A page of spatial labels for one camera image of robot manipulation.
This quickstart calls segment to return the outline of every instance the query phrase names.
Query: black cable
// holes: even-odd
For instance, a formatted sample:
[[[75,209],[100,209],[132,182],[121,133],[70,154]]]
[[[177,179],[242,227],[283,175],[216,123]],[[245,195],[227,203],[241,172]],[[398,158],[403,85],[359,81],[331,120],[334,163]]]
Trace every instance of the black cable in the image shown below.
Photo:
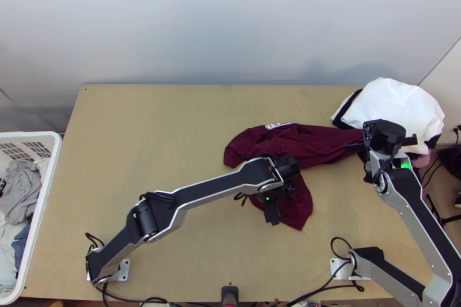
[[[106,300],[106,296],[109,296],[115,300],[118,300],[118,301],[123,301],[123,302],[133,302],[135,304],[140,304],[139,307],[142,307],[144,304],[148,304],[148,303],[155,303],[155,304],[167,304],[168,301],[165,300],[164,298],[161,298],[161,297],[156,297],[156,296],[152,296],[152,297],[149,297],[145,300],[131,300],[131,299],[128,299],[128,298],[123,298],[123,297],[118,297],[118,296],[115,296],[113,295],[112,293],[108,293],[107,292],[107,286],[109,285],[109,282],[105,283],[103,285],[103,288],[98,288],[98,287],[95,287],[96,290],[100,291],[101,294],[103,295],[103,303],[104,303],[104,306],[105,307],[109,307],[108,303],[107,303],[107,300]]]
[[[191,304],[191,305],[203,306],[203,307],[211,307],[210,305],[201,304],[200,302],[186,302],[186,303]]]
[[[426,170],[426,171],[424,172],[424,175],[423,175],[422,178],[421,178],[421,183],[424,181],[424,178],[426,177],[426,175],[428,174],[428,172],[432,169],[432,167],[435,165],[435,163],[436,163],[438,160],[439,160],[439,158],[437,157],[437,158],[435,159],[435,161],[432,162],[432,164],[430,165],[430,167],[428,168],[428,170]]]
[[[248,194],[239,192],[239,193],[237,193],[236,195],[234,195],[234,200],[240,200],[240,199],[243,198],[243,200],[241,201],[241,205],[244,206],[244,205],[245,205],[245,202],[247,201],[247,199],[248,199],[249,197],[250,197],[250,196],[249,196]]]
[[[429,184],[430,180],[432,179],[432,176],[434,175],[434,173],[437,171],[438,168],[440,168],[443,164],[440,163],[438,166],[436,166],[436,168],[434,169],[434,171],[432,172],[432,174],[430,174],[429,176],[429,180],[426,182],[426,184],[424,186],[422,186],[423,188],[426,188],[427,185]]]
[[[342,263],[336,270],[335,272],[333,272],[333,274],[331,275],[331,277],[329,278],[329,280],[323,285],[321,286],[320,288],[310,292],[310,293],[307,293],[307,294],[304,294],[302,296],[299,296],[298,298],[296,298],[295,300],[293,301],[290,301],[286,304],[286,307],[291,307],[295,304],[297,304],[298,302],[301,302],[303,300],[307,300],[309,297],[311,296],[314,296],[316,294],[319,294],[323,291],[326,291],[326,290],[332,290],[332,289],[340,289],[340,288],[356,288],[358,291],[360,292],[363,292],[365,291],[365,288],[363,288],[362,286],[358,285],[356,283],[356,281],[352,281],[352,284],[348,284],[348,285],[339,285],[339,286],[332,286],[332,287],[327,287],[327,285],[336,277],[336,274],[339,272],[339,270],[341,270],[345,265],[347,264],[350,264],[350,259],[348,259],[348,261]]]
[[[334,243],[336,240],[341,240],[341,241],[345,242],[346,245],[349,246],[349,249],[352,249],[352,246],[349,244],[349,242],[347,242],[346,240],[344,240],[342,237],[336,236],[336,237],[332,238],[331,241],[330,241],[330,248],[331,248],[331,251],[333,252],[333,254],[334,254],[337,258],[340,258],[340,259],[342,259],[342,260],[348,260],[348,261],[350,261],[349,258],[340,256],[339,254],[337,254],[337,253],[335,252],[335,250],[334,250],[334,248],[333,248],[333,243]]]
[[[381,174],[383,173],[383,171],[389,166],[390,163],[392,163],[392,160],[394,159],[394,157],[397,154],[397,152],[399,151],[399,149],[400,149],[400,147],[398,147],[397,145],[394,147],[394,151],[392,151],[392,154],[389,156],[387,161],[384,162],[382,164],[382,166],[379,167],[379,169],[377,170],[377,172],[373,176],[373,183],[375,183],[375,184],[377,183],[377,181],[378,181],[379,177],[381,176]]]
[[[90,241],[93,243],[93,245],[95,245],[96,247],[99,247],[99,246],[98,246],[98,244],[95,242],[95,240],[98,241],[98,242],[101,244],[101,247],[104,247],[104,246],[105,246],[105,245],[104,245],[104,242],[102,242],[102,241],[101,241],[99,238],[97,238],[96,236],[91,235],[90,233],[85,233],[85,236],[86,236],[86,238],[87,238],[88,240],[90,240]]]

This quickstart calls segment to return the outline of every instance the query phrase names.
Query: clothes in basket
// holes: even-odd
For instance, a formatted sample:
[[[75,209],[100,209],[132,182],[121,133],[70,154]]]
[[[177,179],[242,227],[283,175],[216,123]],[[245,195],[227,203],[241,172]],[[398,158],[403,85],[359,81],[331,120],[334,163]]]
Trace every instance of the clothes in basket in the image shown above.
[[[6,168],[5,180],[0,211],[8,223],[18,224],[33,214],[37,204],[41,189],[37,165],[26,160],[12,161]]]

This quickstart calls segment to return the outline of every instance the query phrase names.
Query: laundry basket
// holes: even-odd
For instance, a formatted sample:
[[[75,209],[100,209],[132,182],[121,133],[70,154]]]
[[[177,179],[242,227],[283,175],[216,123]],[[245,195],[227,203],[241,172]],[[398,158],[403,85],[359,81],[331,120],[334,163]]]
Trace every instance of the laundry basket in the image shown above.
[[[11,271],[0,264],[0,305],[8,305],[15,301],[24,289],[27,272],[31,264],[31,258],[43,213],[47,204],[51,180],[61,149],[61,137],[54,132],[5,132],[0,133],[0,177],[5,178],[5,170],[11,161],[29,160],[35,161],[49,157],[48,168],[42,175],[43,183],[33,213],[31,229],[27,238],[24,254],[22,256],[17,279],[11,275]]]

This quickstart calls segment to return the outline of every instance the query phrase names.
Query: clothing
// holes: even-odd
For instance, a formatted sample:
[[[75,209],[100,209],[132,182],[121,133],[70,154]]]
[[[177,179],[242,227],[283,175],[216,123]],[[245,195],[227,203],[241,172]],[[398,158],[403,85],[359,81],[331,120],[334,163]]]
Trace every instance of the clothing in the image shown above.
[[[224,150],[224,164],[235,168],[260,153],[282,157],[293,156],[301,169],[319,164],[335,163],[350,156],[344,146],[362,139],[361,130],[309,126],[297,123],[276,123],[249,128],[235,138]],[[312,196],[302,176],[293,179],[295,192],[278,200],[281,222],[301,230],[312,214]],[[251,203],[264,209],[255,195]]]
[[[41,183],[37,165],[29,161],[12,161],[6,168],[6,187],[0,198],[0,211],[5,220],[18,224],[35,210]]]
[[[408,137],[418,138],[418,145],[402,150],[426,155],[442,132],[444,117],[437,100],[419,86],[378,78],[346,98],[331,120],[339,128],[362,128],[377,119],[398,123]]]
[[[45,179],[45,174],[47,173],[48,163],[50,163],[50,159],[41,158],[39,160],[34,161],[34,163],[37,165],[37,168],[40,172],[40,183],[43,185],[43,180]]]
[[[14,249],[14,265],[16,266],[17,270],[19,270],[19,266],[21,265],[22,256],[24,255],[25,243],[27,242],[27,237],[29,236],[30,230],[31,219],[29,219],[23,230],[14,237],[15,241],[11,243],[11,247]]]
[[[427,164],[430,163],[430,149],[429,149],[429,153],[424,155],[424,156],[419,156],[417,159],[415,160],[411,160],[411,165],[413,166],[413,168],[422,168],[423,166],[427,166]]]
[[[2,267],[6,267],[10,272],[16,272],[14,265],[14,249],[12,242],[14,237],[18,235],[27,225],[27,222],[21,222],[12,225],[5,221],[5,214],[0,211],[0,261]]]

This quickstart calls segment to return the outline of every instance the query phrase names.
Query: white wall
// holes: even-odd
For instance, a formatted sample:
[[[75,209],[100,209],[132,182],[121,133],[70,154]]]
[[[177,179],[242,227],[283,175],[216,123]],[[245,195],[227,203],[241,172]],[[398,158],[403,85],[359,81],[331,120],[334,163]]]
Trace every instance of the white wall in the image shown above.
[[[461,124],[461,40],[420,83],[420,87],[439,101],[445,113],[439,143],[454,143],[456,135],[452,129]]]
[[[0,0],[0,87],[72,105],[84,82],[418,83],[459,0]]]

